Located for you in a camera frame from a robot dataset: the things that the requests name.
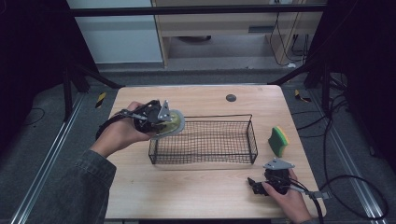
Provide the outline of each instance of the floor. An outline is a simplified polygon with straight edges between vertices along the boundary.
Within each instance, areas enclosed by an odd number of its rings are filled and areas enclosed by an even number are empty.
[[[263,35],[252,36],[212,36],[208,41],[201,37],[183,37],[172,40],[169,64],[166,67],[144,69],[141,66],[134,70],[103,72],[103,76],[123,83],[128,86],[139,85],[187,85],[187,84],[265,84],[285,76],[293,68],[300,66],[301,62],[279,65],[272,56],[271,49]],[[295,54],[304,45],[301,38],[295,46]],[[301,59],[301,56],[290,57]],[[344,80],[339,74],[334,77]],[[320,86],[305,90],[302,82],[304,74],[292,79],[282,86],[285,98],[290,108],[296,127],[302,128],[319,119],[322,115],[320,109]],[[35,213],[37,207],[45,202],[46,193],[53,190],[54,183],[64,172],[64,167],[71,164],[81,152],[93,141],[96,128],[103,120],[108,118],[117,90],[112,90],[102,83],[89,78],[92,85],[90,92],[79,94],[74,92],[74,100],[81,103],[81,108],[75,121],[67,131],[67,137],[60,143],[60,150],[52,155],[56,160],[48,164],[47,180],[34,185],[36,194],[27,194],[35,177],[42,171],[43,161],[52,152],[52,143],[57,133],[63,127],[64,105],[62,86],[56,86],[43,91],[35,98],[34,108],[26,119],[26,125],[21,128],[21,133],[13,140],[12,154],[1,161],[0,166],[0,222],[7,222],[15,216],[21,208],[23,199],[34,198],[34,203],[26,204],[26,211]],[[306,94],[311,102],[296,99],[294,91],[300,90]],[[98,95],[105,91],[106,99],[100,108],[95,108]],[[335,99],[342,93],[332,90],[331,97]],[[389,204],[389,214],[386,219],[372,222],[363,217],[356,216],[345,209],[335,198],[326,200],[327,215],[325,223],[396,223],[396,188],[395,174],[388,164],[381,158],[370,155],[367,143],[361,133],[359,125],[348,111],[347,105],[334,110],[333,126],[326,135],[322,133],[326,128],[327,119],[324,119],[309,128],[299,131],[302,143],[313,169],[314,176],[319,185],[324,184],[324,169],[329,176],[344,174],[357,174],[367,179],[379,188]],[[384,211],[384,204],[378,195],[361,183],[351,179],[342,179],[332,184],[336,195],[345,201],[348,206],[365,215],[367,211],[366,196],[372,196]],[[284,219],[271,220],[272,223],[286,223]],[[125,220],[109,221],[107,223],[136,223]]]

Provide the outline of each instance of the human hand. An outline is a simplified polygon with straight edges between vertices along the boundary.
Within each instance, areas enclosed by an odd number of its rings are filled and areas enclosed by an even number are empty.
[[[127,109],[132,111],[140,105],[142,104],[131,102]],[[106,158],[114,152],[122,150],[133,143],[148,141],[154,135],[155,133],[141,133],[137,131],[132,119],[120,119],[105,128],[100,137],[91,146],[91,150]]]
[[[289,169],[289,174],[291,179],[297,180],[297,176],[292,169]],[[289,189],[288,192],[283,195],[279,194],[271,185],[265,182],[262,182],[262,186],[267,191],[267,193],[274,198],[274,200],[282,208],[285,215],[293,223],[302,223],[312,219],[308,209],[306,208],[303,195],[300,192]]]

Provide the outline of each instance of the wooden table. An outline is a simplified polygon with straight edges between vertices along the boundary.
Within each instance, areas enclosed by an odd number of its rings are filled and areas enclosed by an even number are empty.
[[[226,100],[236,96],[235,102]],[[118,170],[110,190],[106,218],[276,218],[283,217],[271,197],[253,194],[247,177],[263,181],[262,166],[275,155],[268,145],[274,126],[290,140],[282,160],[295,164],[294,171],[310,190],[318,190],[282,90],[278,86],[165,86],[120,89],[111,115],[132,101],[169,101],[184,116],[252,114],[258,157],[254,164],[199,162],[153,165],[149,142],[137,143],[108,159]],[[309,211],[316,208],[304,196]],[[323,214],[326,209],[320,201]]]

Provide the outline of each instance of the wire basket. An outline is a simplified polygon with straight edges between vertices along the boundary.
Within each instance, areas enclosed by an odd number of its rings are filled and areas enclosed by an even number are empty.
[[[150,141],[148,156],[152,164],[207,161],[253,164],[258,151],[251,117],[186,117],[181,133]]]

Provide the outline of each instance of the sponge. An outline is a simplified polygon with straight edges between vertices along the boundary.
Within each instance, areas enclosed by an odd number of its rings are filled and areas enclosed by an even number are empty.
[[[276,126],[272,130],[271,137],[268,139],[268,143],[271,149],[274,151],[275,155],[279,158],[283,155],[283,150],[289,144],[289,139],[282,131],[279,126]]]

